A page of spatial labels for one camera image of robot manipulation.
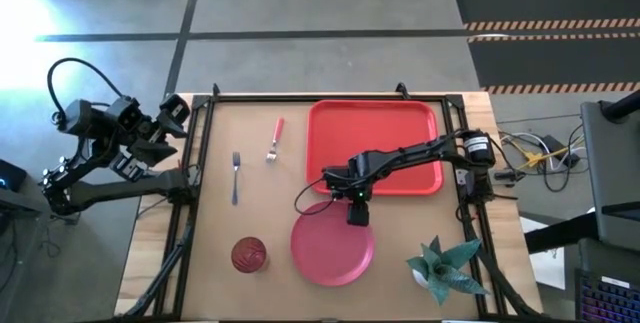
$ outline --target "white pot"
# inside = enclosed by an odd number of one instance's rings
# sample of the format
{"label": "white pot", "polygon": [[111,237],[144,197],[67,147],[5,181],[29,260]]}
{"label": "white pot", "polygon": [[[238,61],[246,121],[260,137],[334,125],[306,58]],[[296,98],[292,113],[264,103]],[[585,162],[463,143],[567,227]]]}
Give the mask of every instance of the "white pot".
{"label": "white pot", "polygon": [[422,276],[422,274],[420,274],[420,272],[418,272],[415,269],[412,269],[411,272],[413,273],[413,279],[415,279],[416,283],[418,283],[424,289],[429,289],[427,280],[424,279],[424,277]]}

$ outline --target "red cup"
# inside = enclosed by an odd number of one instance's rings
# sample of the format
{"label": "red cup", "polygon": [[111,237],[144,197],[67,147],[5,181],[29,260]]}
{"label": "red cup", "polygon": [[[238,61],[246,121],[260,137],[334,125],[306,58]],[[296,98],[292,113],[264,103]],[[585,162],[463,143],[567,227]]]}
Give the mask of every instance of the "red cup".
{"label": "red cup", "polygon": [[263,270],[267,267],[267,248],[258,238],[242,238],[231,250],[231,263],[241,273]]}

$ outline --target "pink plate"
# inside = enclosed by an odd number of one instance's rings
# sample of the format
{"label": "pink plate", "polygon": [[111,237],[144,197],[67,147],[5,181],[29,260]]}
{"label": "pink plate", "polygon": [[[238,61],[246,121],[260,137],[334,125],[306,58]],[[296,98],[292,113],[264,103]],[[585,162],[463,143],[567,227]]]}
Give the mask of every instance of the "pink plate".
{"label": "pink plate", "polygon": [[[305,212],[327,205],[317,203]],[[291,231],[296,268],[313,283],[336,287],[356,280],[373,258],[371,226],[347,224],[347,203],[334,202],[316,215],[301,215]]]}

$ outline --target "potted plant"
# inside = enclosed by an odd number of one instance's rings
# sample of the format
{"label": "potted plant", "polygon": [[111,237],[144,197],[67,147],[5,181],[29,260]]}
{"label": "potted plant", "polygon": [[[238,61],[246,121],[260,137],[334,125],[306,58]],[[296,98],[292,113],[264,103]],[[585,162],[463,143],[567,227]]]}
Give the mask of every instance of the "potted plant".
{"label": "potted plant", "polygon": [[449,288],[467,294],[489,294],[472,277],[459,271],[476,253],[480,240],[462,243],[444,253],[440,250],[438,236],[428,247],[421,246],[422,256],[413,257],[407,263],[416,282],[431,292],[438,305],[449,297]]}

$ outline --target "red plate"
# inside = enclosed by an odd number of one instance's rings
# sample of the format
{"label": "red plate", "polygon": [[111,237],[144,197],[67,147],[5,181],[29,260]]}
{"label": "red plate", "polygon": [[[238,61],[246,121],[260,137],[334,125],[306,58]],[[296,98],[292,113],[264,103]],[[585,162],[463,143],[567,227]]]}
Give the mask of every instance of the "red plate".
{"label": "red plate", "polygon": [[[415,101],[324,100],[311,107],[307,135],[307,182],[326,166],[345,165],[365,150],[391,151],[438,137],[431,108]],[[429,195],[442,187],[442,164],[396,171],[376,183],[378,195]],[[325,186],[313,189],[329,193]]]}
{"label": "red plate", "polygon": [[[328,202],[314,204],[316,212]],[[316,215],[301,215],[291,231],[291,254],[298,271],[313,283],[341,286],[356,280],[373,259],[371,226],[347,224],[347,204],[337,201]]]}

